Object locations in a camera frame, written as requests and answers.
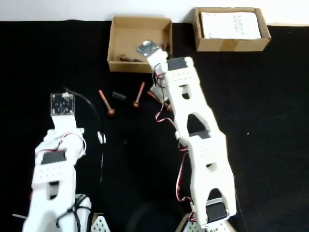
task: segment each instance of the black cloth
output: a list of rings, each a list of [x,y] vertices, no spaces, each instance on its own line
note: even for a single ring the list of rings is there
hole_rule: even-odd
[[[2,168],[10,177],[6,212],[28,213],[34,148],[53,128],[50,93],[67,87],[93,102],[107,136],[99,185],[98,123],[77,98],[77,125],[85,128],[87,141],[87,155],[76,165],[77,192],[91,197],[94,211],[105,213],[112,232],[174,231],[189,212],[189,203],[179,204],[175,198],[182,156],[174,129],[155,122],[160,105],[145,92],[141,108],[131,106],[141,81],[147,82],[146,89],[151,86],[150,74],[109,72],[110,25],[0,23],[2,157],[9,160]],[[227,138],[248,231],[309,231],[309,28],[269,30],[272,41],[264,52],[207,53],[195,51],[191,24],[173,24],[174,56],[194,59],[207,103]],[[106,115],[100,88],[116,109],[114,118]],[[113,91],[127,95],[127,101],[112,99]],[[183,196],[190,193],[189,185],[187,160]],[[15,226],[11,230],[20,231],[21,221],[10,220]]]

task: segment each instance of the circuit board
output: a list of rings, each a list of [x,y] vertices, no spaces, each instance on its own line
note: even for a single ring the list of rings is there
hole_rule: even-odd
[[[51,101],[51,116],[58,115],[74,115],[75,113],[75,98],[71,93],[52,93]]]

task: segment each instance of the black tube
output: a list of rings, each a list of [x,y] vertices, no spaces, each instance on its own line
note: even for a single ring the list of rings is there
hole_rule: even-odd
[[[126,96],[125,95],[123,95],[121,93],[117,93],[115,91],[112,93],[112,97],[113,98],[117,98],[117,99],[122,100],[122,101],[126,100]]]

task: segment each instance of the robotic arm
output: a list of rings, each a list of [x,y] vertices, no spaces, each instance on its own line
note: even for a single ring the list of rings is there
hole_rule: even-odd
[[[76,127],[71,93],[51,94],[55,129],[35,149],[29,214],[23,232],[86,232],[91,202],[75,195],[74,165],[85,155],[84,129]]]
[[[167,53],[152,41],[145,41],[137,52],[147,58],[156,76],[151,91],[161,101],[170,101],[176,139],[188,147],[192,166],[191,208],[197,223],[202,229],[216,228],[236,214],[234,176],[227,159],[225,135],[205,101],[193,60],[190,57],[166,60]],[[204,125],[203,131],[188,132],[190,114]],[[218,189],[222,197],[209,199],[213,189]]]

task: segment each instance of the screw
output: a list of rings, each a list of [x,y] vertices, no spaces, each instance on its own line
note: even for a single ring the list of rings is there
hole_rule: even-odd
[[[129,62],[142,62],[139,59],[131,59],[129,57],[126,57],[125,54],[121,54],[119,57],[120,61],[129,61]]]
[[[153,94],[153,93],[150,92],[150,91],[147,91],[147,94],[148,94],[150,97],[152,97],[153,99],[155,99],[158,103],[161,103],[161,104],[162,104],[162,102],[156,97],[155,94]],[[172,107],[171,107],[170,104],[164,102],[164,106],[166,107],[166,110],[167,110],[167,111],[172,112],[173,109],[172,109]]]
[[[167,50],[168,50],[168,47],[169,47],[169,44],[168,44],[168,43],[163,43],[163,44],[161,45],[161,48],[162,48],[163,51],[167,51]]]
[[[141,93],[143,92],[144,86],[145,86],[145,82],[143,81],[141,83],[140,90],[139,90],[139,93],[138,93],[138,95],[136,97],[136,100],[132,104],[133,107],[136,108],[136,109],[140,107],[139,101],[140,101],[140,96],[141,96]]]
[[[106,100],[106,97],[104,96],[102,90],[100,89],[98,91],[99,95],[101,96],[106,108],[107,108],[107,114],[108,116],[114,116],[116,111],[114,109],[111,108],[111,106],[108,104],[108,101]]]

